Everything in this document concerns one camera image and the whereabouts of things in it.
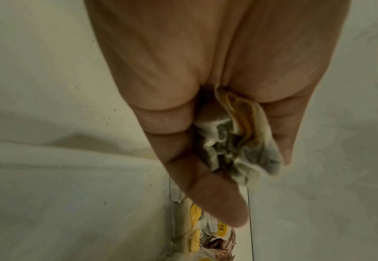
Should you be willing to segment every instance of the white wall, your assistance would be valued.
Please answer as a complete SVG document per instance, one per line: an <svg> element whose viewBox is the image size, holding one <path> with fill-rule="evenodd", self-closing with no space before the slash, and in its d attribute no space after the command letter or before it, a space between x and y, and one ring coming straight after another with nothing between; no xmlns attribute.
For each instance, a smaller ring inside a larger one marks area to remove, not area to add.
<svg viewBox="0 0 378 261"><path fill-rule="evenodd" d="M0 0L4 140L152 157L81 1ZM250 203L256 260L378 260L378 0L353 0L293 166Z"/></svg>

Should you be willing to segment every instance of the human hand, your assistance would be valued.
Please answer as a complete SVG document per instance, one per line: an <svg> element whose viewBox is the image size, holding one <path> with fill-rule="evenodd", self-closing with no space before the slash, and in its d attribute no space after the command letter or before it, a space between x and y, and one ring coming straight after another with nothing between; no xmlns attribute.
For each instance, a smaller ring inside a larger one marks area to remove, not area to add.
<svg viewBox="0 0 378 261"><path fill-rule="evenodd" d="M175 183L238 227L238 186L211 173L186 131L201 89L226 86L259 102L286 164L325 73L349 0L86 0L114 81Z"/></svg>

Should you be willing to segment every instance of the hand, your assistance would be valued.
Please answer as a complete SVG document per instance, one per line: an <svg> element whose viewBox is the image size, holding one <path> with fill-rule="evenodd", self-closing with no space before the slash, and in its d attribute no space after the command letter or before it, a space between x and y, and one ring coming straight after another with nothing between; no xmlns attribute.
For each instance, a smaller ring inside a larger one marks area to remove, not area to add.
<svg viewBox="0 0 378 261"><path fill-rule="evenodd" d="M193 154L201 88L262 104L284 160L325 73L349 0L86 0L116 85L176 184L238 227L248 209L233 182Z"/></svg>

